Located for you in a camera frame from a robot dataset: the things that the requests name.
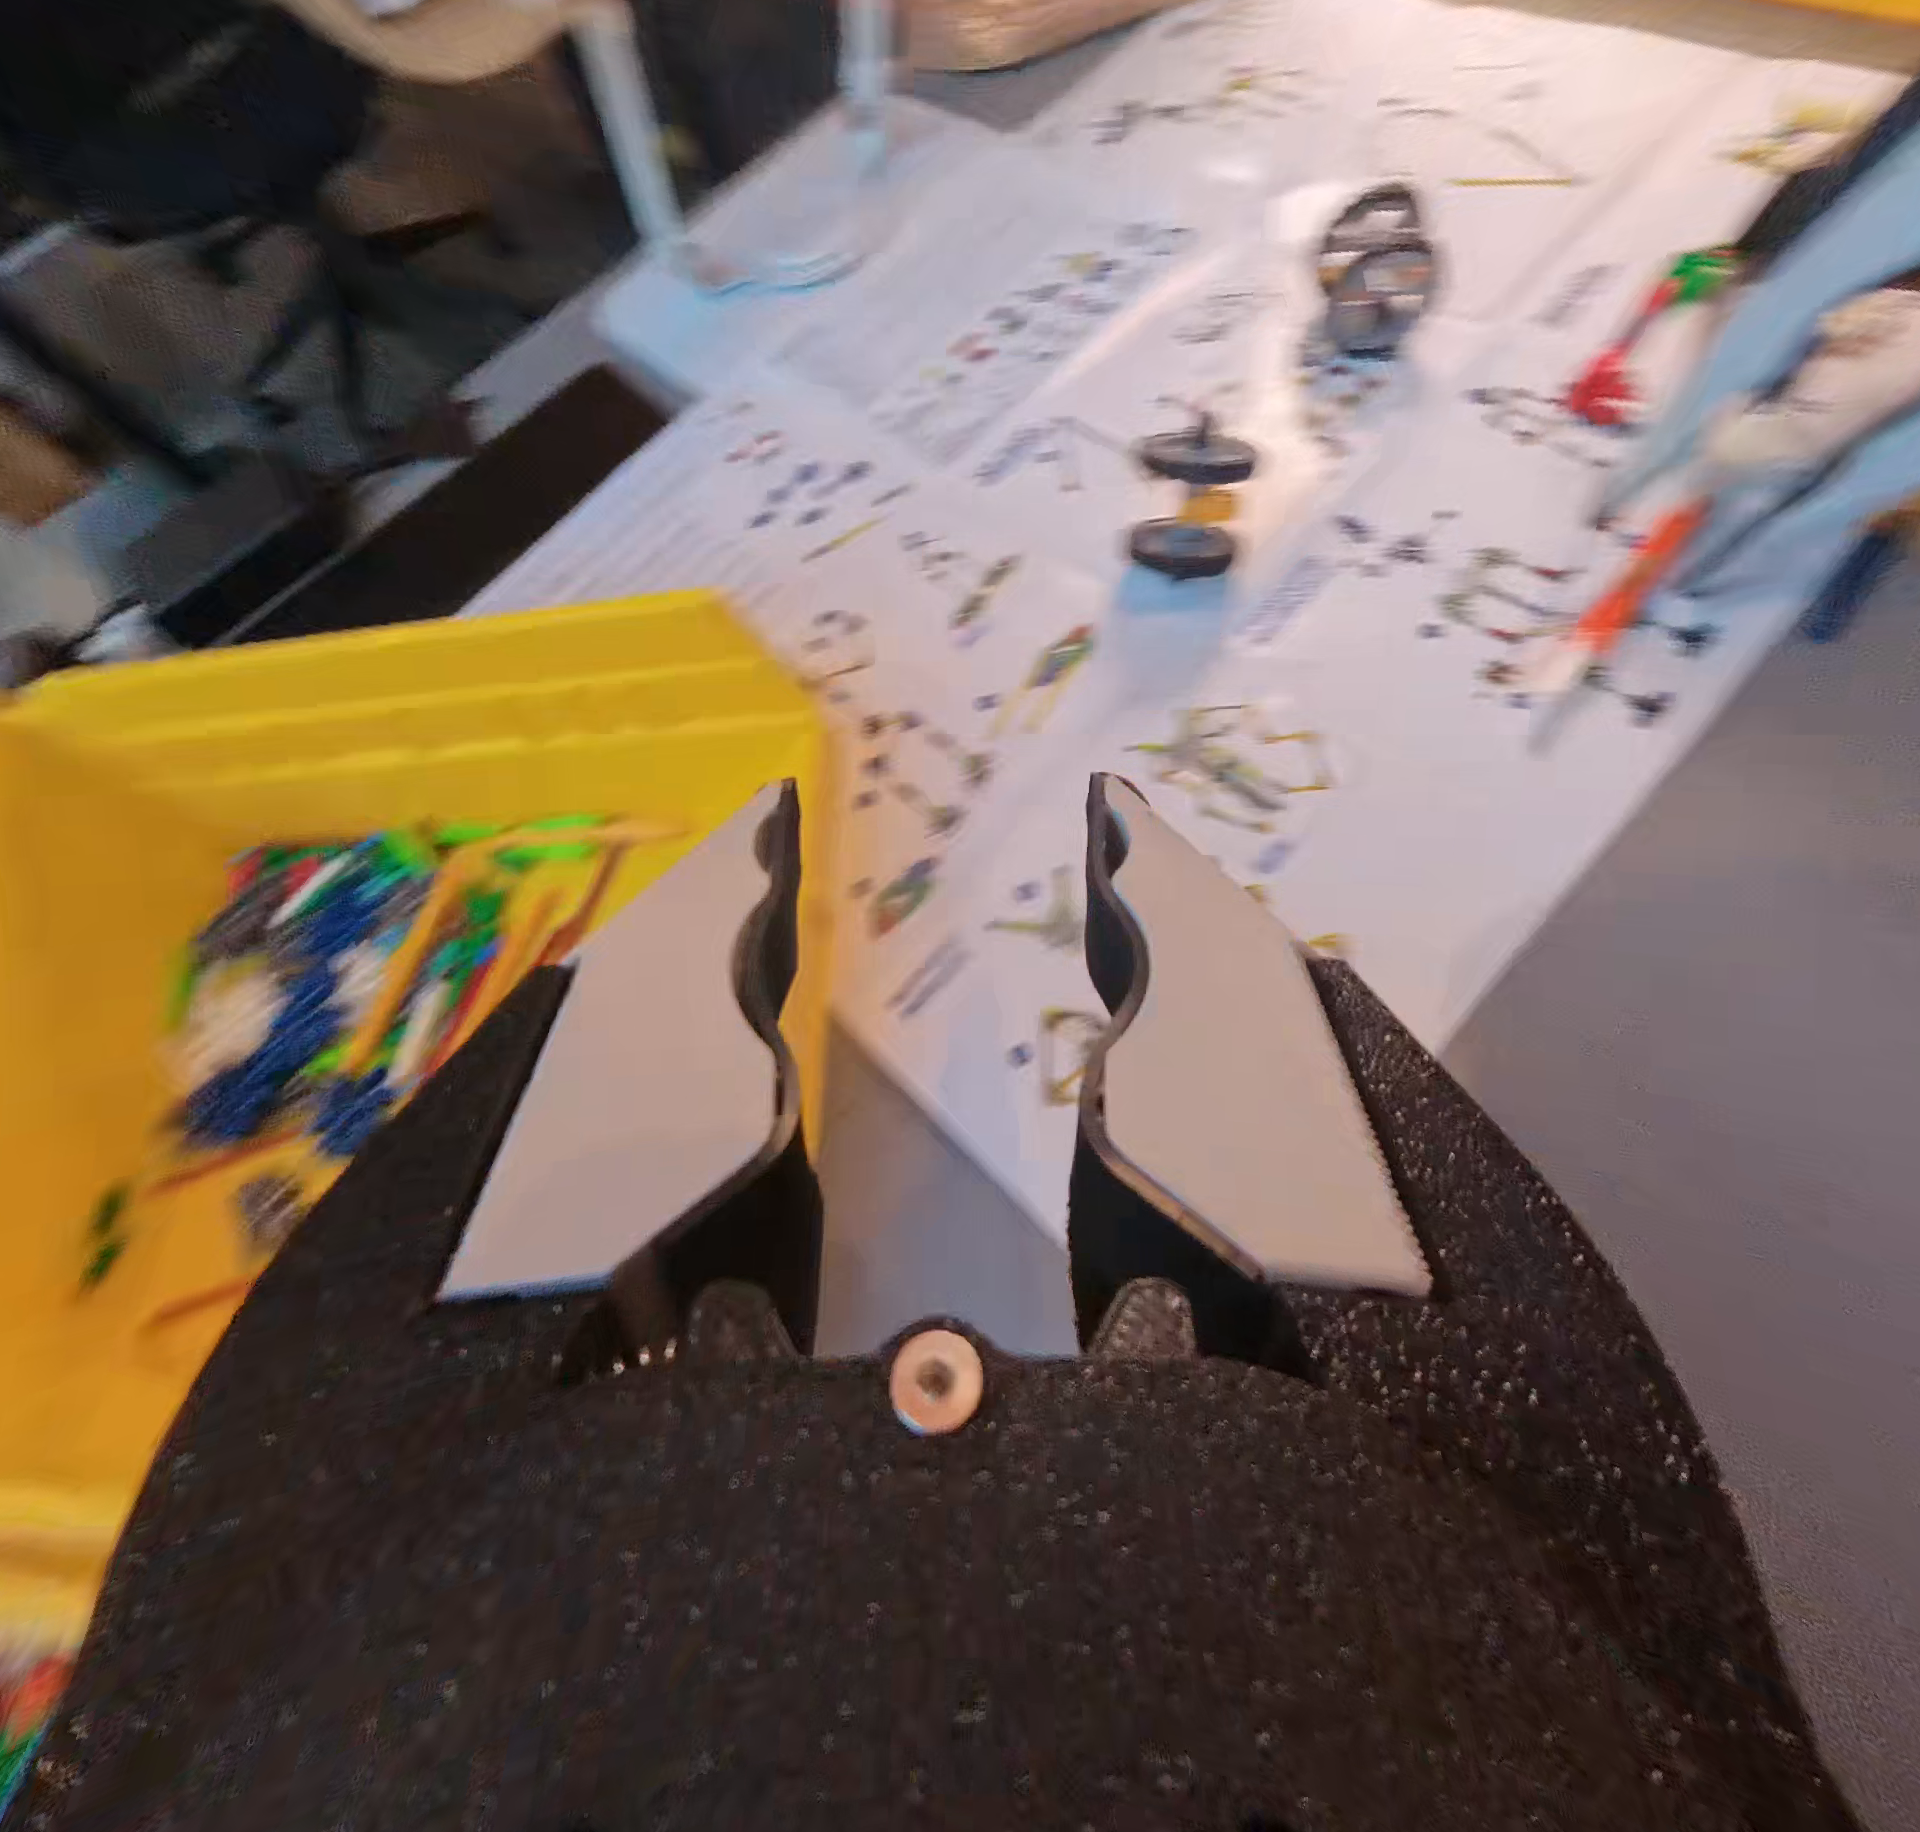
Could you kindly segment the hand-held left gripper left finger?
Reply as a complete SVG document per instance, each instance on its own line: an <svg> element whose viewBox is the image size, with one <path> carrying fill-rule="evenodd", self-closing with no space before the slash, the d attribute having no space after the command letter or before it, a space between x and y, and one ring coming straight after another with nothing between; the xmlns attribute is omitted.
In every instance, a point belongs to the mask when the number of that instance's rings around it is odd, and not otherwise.
<svg viewBox="0 0 1920 1832"><path fill-rule="evenodd" d="M710 1287L745 1286L812 1351L824 1200L783 1024L803 893L803 790L766 783L589 938L445 1301L595 1292L611 1353L665 1353Z"/></svg>

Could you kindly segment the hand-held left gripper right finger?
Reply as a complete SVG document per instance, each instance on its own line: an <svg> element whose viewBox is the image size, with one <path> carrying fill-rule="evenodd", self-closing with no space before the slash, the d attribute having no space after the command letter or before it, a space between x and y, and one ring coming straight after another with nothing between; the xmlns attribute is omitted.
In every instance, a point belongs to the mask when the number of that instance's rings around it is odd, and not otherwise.
<svg viewBox="0 0 1920 1832"><path fill-rule="evenodd" d="M1085 796L1079 1350L1165 1300L1199 1353L1293 1353L1291 1296L1429 1301L1435 1269L1317 961L1121 774Z"/></svg>

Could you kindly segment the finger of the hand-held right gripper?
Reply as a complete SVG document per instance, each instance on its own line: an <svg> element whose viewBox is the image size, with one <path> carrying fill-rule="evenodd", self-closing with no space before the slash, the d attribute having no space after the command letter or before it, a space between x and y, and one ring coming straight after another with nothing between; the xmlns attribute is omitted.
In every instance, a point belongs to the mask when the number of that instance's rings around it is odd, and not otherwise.
<svg viewBox="0 0 1920 1832"><path fill-rule="evenodd" d="M1682 556L1682 600L1763 590L1795 550L1916 489L1919 410L1722 406L1687 461L1709 517Z"/></svg>
<svg viewBox="0 0 1920 1832"><path fill-rule="evenodd" d="M1760 256L1730 308L1607 476L1611 517L1691 455L1721 403L1786 380L1823 314L1916 267L1919 95L1896 94L1832 163L1803 171L1771 200L1755 228Z"/></svg>

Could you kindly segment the colourful construction toy model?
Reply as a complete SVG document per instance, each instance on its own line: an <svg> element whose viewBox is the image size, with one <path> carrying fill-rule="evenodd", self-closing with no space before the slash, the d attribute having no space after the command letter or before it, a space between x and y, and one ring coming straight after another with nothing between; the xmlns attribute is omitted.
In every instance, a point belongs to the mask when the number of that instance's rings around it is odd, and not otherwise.
<svg viewBox="0 0 1920 1832"><path fill-rule="evenodd" d="M1501 413L1512 438L1523 429L1541 442L1551 418L1586 431L1627 436L1644 419L1647 399L1636 380L1639 356L1656 325L1669 315L1714 303L1748 267L1751 254L1741 240L1695 248L1679 254L1658 275L1644 302L1549 402L1534 399L1525 410L1520 392L1476 387L1471 397L1487 416ZM1546 650L1510 677L1515 696L1530 715L1528 745L1545 752L1566 724L1575 704L1609 684L1612 657L1641 628L1647 610L1669 583L1679 558L1689 551L1714 512L1714 498L1679 499L1644 530L1632 535L1614 571L1588 603L1555 629Z"/></svg>

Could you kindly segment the toy wheel pair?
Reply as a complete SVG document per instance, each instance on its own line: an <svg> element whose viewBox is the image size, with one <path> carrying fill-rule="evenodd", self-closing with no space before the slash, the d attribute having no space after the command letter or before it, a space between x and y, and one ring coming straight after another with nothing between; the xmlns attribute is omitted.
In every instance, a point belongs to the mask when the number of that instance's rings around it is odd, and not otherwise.
<svg viewBox="0 0 1920 1832"><path fill-rule="evenodd" d="M1320 236L1315 278L1334 356L1396 358L1442 284L1423 196L1398 179L1358 192Z"/></svg>

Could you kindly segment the detached toy model section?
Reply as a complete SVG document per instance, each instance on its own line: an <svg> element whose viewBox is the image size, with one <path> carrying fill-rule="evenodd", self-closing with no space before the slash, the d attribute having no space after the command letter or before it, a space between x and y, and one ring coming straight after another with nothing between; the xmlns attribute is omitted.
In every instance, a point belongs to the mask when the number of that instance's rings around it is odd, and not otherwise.
<svg viewBox="0 0 1920 1832"><path fill-rule="evenodd" d="M1226 576L1240 550L1240 493L1263 463L1258 446L1202 407L1189 425L1143 438L1134 460L1151 482L1177 486L1181 495L1168 512L1127 530L1128 559L1170 582Z"/></svg>

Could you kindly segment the black desk mat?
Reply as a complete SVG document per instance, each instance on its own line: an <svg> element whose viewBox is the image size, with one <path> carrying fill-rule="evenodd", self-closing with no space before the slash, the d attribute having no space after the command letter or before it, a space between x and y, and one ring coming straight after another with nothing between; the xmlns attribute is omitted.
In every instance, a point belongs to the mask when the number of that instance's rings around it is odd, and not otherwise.
<svg viewBox="0 0 1920 1832"><path fill-rule="evenodd" d="M618 370L582 370L381 524L355 487L275 495L229 558L145 605L167 650L223 650L445 619L470 603L669 421Z"/></svg>

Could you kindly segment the white instruction sheet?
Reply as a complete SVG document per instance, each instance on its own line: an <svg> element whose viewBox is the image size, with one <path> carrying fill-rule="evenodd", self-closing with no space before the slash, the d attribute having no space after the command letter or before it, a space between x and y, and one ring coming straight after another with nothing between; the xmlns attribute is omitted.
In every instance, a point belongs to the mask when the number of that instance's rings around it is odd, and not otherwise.
<svg viewBox="0 0 1920 1832"><path fill-rule="evenodd" d="M1038 1124L1093 989L1091 770L1445 1041L1773 644L1662 600L1555 756L1512 677L1666 501L1635 438L1515 438L1682 251L1870 123L1889 71L1429 0L1205 0L982 143L848 315L787 331L483 594L724 590L848 744L843 1014L916 1093ZM1322 234L1407 183L1442 259L1334 356ZM1261 449L1213 580L1134 566L1208 411Z"/></svg>

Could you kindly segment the pile of loose toy pieces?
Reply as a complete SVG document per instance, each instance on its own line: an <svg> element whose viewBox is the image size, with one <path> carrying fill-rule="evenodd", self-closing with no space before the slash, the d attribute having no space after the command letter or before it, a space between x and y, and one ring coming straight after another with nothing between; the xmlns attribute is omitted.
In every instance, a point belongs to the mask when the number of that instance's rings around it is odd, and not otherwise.
<svg viewBox="0 0 1920 1832"><path fill-rule="evenodd" d="M159 1292L164 1332L235 1305L349 1164L528 974L575 955L636 854L628 812L421 820L270 840L186 942L156 1134L92 1204L77 1293Z"/></svg>

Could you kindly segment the black office chair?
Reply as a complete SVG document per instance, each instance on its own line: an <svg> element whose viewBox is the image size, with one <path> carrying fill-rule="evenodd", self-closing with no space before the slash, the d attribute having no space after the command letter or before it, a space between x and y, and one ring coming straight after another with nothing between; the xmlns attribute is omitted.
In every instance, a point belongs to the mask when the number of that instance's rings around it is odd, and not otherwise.
<svg viewBox="0 0 1920 1832"><path fill-rule="evenodd" d="M120 243L284 231L308 284L248 370L248 397L291 418L273 383L324 329L334 403L374 442L364 295L334 177L361 154L376 76L258 0L2 0L5 169L26 196Z"/></svg>

